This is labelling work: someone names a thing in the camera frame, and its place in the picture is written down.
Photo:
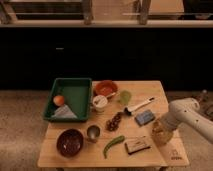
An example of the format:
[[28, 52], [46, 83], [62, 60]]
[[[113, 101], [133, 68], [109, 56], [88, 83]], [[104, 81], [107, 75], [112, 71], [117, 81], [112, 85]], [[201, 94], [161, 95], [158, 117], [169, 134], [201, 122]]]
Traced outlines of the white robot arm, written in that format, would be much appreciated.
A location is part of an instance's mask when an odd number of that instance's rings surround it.
[[152, 128], [152, 138], [159, 144], [167, 144], [181, 123], [189, 125], [213, 144], [213, 122], [199, 114], [200, 104], [194, 98], [171, 101], [168, 112], [159, 117]]

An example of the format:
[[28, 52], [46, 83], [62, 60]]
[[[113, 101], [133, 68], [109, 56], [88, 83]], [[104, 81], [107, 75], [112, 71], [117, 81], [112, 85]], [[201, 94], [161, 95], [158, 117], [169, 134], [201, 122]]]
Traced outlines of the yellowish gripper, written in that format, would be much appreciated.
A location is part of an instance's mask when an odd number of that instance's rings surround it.
[[173, 133], [168, 131], [159, 119], [153, 123], [152, 138], [158, 145], [166, 145], [172, 137]]

